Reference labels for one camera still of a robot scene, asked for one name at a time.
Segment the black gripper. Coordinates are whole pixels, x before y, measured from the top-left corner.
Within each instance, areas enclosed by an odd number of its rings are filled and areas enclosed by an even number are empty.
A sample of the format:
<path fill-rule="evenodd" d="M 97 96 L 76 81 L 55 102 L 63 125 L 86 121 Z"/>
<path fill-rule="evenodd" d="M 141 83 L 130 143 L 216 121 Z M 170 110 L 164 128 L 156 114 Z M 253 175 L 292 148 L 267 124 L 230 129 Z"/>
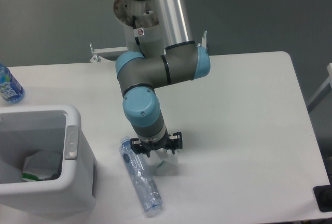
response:
<path fill-rule="evenodd" d="M 174 155 L 178 149 L 183 148 L 183 138 L 181 132 L 176 132 L 173 135 L 165 133 L 165 135 L 157 142 L 141 141 L 139 138 L 130 139 L 130 148 L 136 154 L 144 154 L 147 157 L 150 157 L 150 152 L 152 150 L 159 150 L 161 148 L 165 150 L 170 150 Z"/>

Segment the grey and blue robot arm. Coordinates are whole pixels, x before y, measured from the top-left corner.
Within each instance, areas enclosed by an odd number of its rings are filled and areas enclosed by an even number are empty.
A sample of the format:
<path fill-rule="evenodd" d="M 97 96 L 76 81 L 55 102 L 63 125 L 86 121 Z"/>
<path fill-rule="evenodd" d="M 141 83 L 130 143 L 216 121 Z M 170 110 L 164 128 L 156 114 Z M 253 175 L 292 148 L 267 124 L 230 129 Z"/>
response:
<path fill-rule="evenodd" d="M 169 134 L 155 90 L 205 77 L 211 68 L 206 44 L 191 34 L 184 0 L 115 0 L 113 11 L 124 25 L 127 50 L 116 60 L 123 111 L 137 137 L 136 154 L 176 151 L 180 132 Z"/>

